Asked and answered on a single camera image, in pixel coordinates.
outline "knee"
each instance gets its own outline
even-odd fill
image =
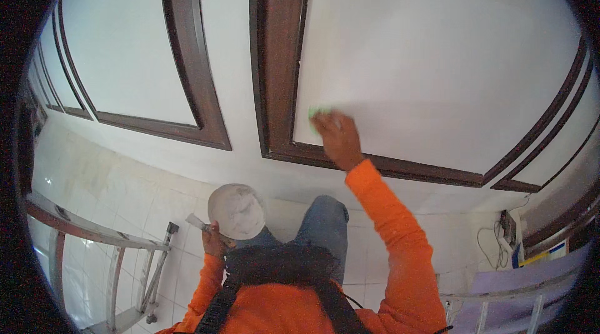
[[[332,215],[334,215],[336,213],[341,213],[341,214],[343,214],[344,218],[346,219],[346,222],[348,222],[348,220],[349,220],[348,210],[346,209],[346,206],[343,203],[334,199],[332,196],[329,196],[329,195],[317,196],[314,199],[314,201],[312,202],[312,206],[318,206],[322,213],[328,212]]]

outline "orange long-sleeve shirt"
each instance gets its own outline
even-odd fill
[[[365,160],[346,177],[346,185],[375,223],[389,253],[390,272],[379,312],[357,309],[374,333],[428,333],[446,326],[431,266],[431,246],[415,217]],[[221,289],[224,263],[205,255],[200,283],[183,321],[160,334],[192,333],[213,296]],[[221,333],[334,333],[311,288],[264,284],[244,286],[229,310]]]

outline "hand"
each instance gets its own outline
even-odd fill
[[[365,159],[361,152],[358,130],[352,118],[334,110],[329,114],[317,112],[310,121],[323,137],[325,154],[339,168],[350,172]]]
[[[225,243],[221,240],[219,234],[219,223],[217,221],[211,224],[211,230],[209,232],[202,232],[202,245],[204,246],[204,253],[213,255],[223,259],[225,255]]]

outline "white bucket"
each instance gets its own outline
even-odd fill
[[[252,239],[265,226],[265,203],[250,186],[226,184],[208,198],[208,218],[219,222],[219,232],[226,237]]]

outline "worker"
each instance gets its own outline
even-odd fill
[[[297,238],[284,245],[263,233],[255,244],[227,250],[214,223],[202,234],[204,266],[188,311],[182,322],[159,333],[434,334],[449,329],[432,248],[415,217],[364,158],[353,119],[339,111],[318,112],[311,123],[326,155],[347,172],[346,185],[388,250],[390,272],[379,311],[355,311],[344,297],[348,212],[332,197],[319,196]],[[226,266],[229,275],[221,286]]]

